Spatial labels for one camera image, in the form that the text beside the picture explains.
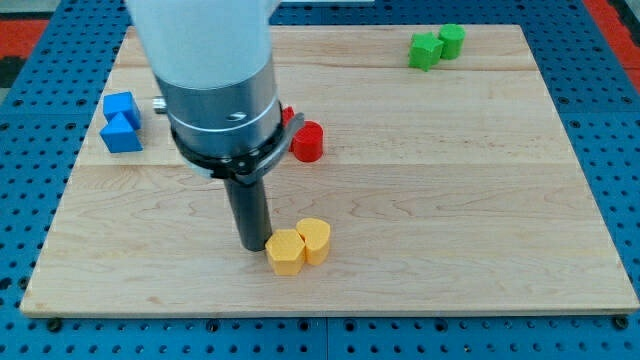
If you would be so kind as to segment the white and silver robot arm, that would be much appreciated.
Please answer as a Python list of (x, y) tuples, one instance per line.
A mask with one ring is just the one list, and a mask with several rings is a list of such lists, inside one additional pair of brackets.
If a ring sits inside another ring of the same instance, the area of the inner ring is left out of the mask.
[(269, 20), (279, 0), (127, 0), (184, 160), (254, 185), (293, 129), (281, 118)]

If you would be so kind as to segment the red block behind arm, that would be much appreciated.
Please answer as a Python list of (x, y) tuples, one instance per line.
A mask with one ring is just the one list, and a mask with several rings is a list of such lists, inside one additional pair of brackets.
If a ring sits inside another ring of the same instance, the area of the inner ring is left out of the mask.
[[(288, 105), (282, 109), (281, 117), (282, 117), (282, 126), (284, 129), (287, 129), (290, 121), (294, 118), (294, 116), (295, 116), (295, 111), (291, 105)], [(289, 152), (293, 151), (293, 138), (289, 139), (288, 151)]]

